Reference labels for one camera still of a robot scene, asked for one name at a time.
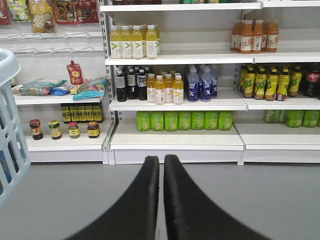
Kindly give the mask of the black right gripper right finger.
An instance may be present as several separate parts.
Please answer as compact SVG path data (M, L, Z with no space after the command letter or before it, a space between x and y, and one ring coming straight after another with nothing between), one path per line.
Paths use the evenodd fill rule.
M212 201L176 155L164 158L163 198L169 240L266 240Z

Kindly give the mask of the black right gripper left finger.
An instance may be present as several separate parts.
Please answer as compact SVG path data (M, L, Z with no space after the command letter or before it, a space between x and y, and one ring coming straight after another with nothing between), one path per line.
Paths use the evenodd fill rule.
M69 240L153 240L159 203L160 165L147 156L120 198L100 217Z

